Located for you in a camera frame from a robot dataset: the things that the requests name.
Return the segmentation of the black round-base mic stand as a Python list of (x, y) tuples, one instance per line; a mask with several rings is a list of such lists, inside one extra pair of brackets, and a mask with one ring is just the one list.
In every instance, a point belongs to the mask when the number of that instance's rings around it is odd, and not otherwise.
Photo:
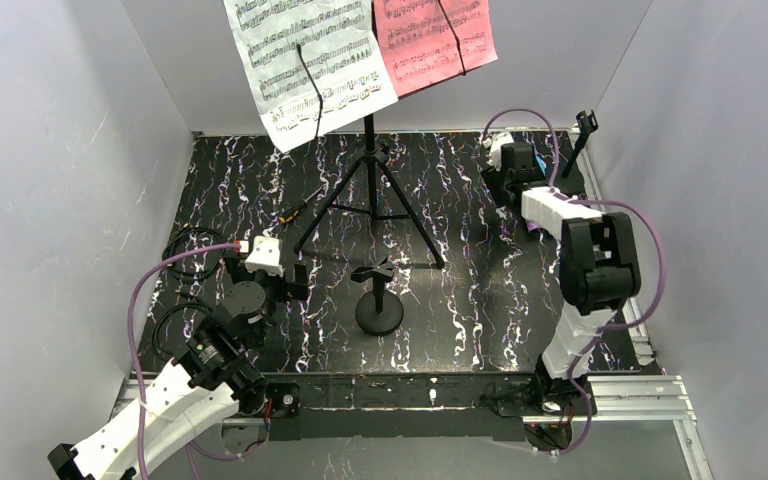
[(572, 153), (567, 159), (557, 163), (559, 169), (553, 182), (556, 188), (568, 196), (585, 193), (584, 176), (577, 160), (581, 157), (589, 137), (599, 129), (595, 111), (580, 111), (576, 115), (576, 125), (579, 135), (573, 144)]
[(383, 257), (376, 265), (358, 267), (350, 275), (355, 283), (372, 281), (372, 289), (360, 297), (355, 307), (355, 321), (368, 335), (387, 336), (395, 332), (403, 322), (403, 303), (395, 293), (387, 289), (394, 273), (395, 265)]

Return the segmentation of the white sheet music page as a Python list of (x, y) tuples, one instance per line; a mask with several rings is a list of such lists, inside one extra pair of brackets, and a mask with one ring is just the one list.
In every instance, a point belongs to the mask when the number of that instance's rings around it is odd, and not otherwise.
[(397, 102), (370, 1), (224, 4), (266, 132), (282, 153)]

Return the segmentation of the blue toy microphone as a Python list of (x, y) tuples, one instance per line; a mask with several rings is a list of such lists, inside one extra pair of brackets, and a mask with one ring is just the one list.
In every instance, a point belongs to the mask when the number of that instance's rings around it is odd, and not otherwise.
[(545, 177), (548, 177), (549, 176), (549, 173), (547, 172), (548, 167), (547, 167), (547, 164), (546, 164), (546, 161), (544, 160), (544, 158), (542, 156), (540, 156), (540, 155), (537, 155), (536, 156), (536, 163), (538, 164), (542, 174)]

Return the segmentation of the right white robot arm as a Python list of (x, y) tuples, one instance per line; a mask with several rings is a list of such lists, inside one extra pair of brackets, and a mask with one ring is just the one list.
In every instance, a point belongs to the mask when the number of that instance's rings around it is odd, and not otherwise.
[(564, 304), (537, 370), (552, 380), (578, 379), (588, 371), (596, 339), (640, 290), (631, 220), (579, 204), (549, 185), (531, 144), (503, 134), (482, 145), (489, 160), (481, 175), (495, 204), (549, 233), (560, 248)]

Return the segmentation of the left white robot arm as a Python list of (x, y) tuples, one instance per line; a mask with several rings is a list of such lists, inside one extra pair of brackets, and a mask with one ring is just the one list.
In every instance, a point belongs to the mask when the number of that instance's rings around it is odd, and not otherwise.
[(107, 424), (76, 444), (59, 444), (48, 462), (59, 479), (145, 479), (207, 428), (237, 414), (266, 427), (293, 418), (300, 407), (295, 382), (269, 382), (247, 357), (257, 326), (279, 303), (304, 300), (307, 267), (291, 274), (250, 269), (230, 258), (233, 285), (196, 326), (184, 348)]

